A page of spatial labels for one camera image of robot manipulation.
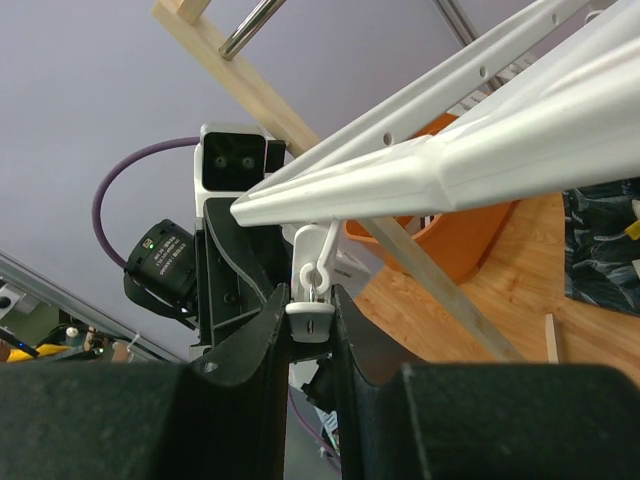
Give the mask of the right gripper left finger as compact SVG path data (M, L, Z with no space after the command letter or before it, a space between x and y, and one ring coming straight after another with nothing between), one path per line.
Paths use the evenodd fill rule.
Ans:
M192 363L1 368L5 479L279 479L289 290Z

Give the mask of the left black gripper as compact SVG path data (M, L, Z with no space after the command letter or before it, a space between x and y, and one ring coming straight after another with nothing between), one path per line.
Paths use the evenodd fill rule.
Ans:
M202 360L261 312L274 290L287 285L292 246L279 226L240 226L232 198L204 201L196 232L199 327Z

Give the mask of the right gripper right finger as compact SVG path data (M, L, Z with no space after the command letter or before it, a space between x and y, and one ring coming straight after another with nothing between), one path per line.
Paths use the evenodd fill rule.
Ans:
M428 363L333 292L346 479L635 479L639 390L595 364Z

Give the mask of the white clip hanger frame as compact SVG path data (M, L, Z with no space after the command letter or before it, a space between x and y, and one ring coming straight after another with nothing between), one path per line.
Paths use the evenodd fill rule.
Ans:
M238 224L298 224L292 300L299 342L329 330L338 229L356 219L489 352L519 352L398 225L436 215L636 177L639 173L639 5L599 16L443 132L413 138L438 115L581 8L538 1L338 133L231 207Z

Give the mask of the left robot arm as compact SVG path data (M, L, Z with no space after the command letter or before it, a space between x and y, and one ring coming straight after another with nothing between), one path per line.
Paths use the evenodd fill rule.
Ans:
M293 247L281 227L239 226L232 202L206 200L194 233L169 219L159 222L124 268L127 298L197 331L204 349L252 320L291 275Z

